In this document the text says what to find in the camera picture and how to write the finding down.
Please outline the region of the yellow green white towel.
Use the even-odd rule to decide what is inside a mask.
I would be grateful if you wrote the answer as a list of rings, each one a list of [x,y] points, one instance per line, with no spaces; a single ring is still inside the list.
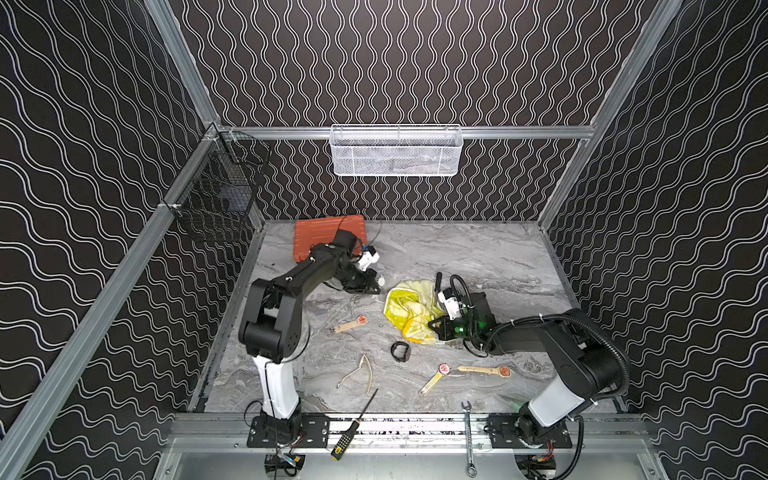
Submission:
[[[411,343],[433,345],[438,335],[428,323],[445,315],[432,280],[408,280],[393,287],[386,296],[385,317]]]

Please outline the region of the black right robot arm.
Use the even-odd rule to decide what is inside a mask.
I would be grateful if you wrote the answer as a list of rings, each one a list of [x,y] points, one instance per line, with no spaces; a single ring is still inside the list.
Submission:
[[[548,356],[553,379],[520,407],[513,423],[515,435],[527,446],[553,440],[565,420],[601,400],[623,396],[630,386],[625,353],[580,309],[501,322],[486,294],[470,291],[456,274],[443,288],[438,273],[434,293],[445,311],[428,322],[438,340],[459,340],[470,354],[486,358],[511,354],[536,338]]]

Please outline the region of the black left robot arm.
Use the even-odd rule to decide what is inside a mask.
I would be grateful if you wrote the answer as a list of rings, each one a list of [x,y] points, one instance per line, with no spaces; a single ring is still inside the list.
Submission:
[[[339,230],[331,241],[313,245],[307,258],[287,273],[251,283],[238,339],[256,365],[262,387],[256,428],[276,445],[289,445],[300,436],[301,401],[293,362],[299,357],[304,300],[331,279],[346,293],[379,294],[383,281],[373,268],[379,259],[375,247]]]

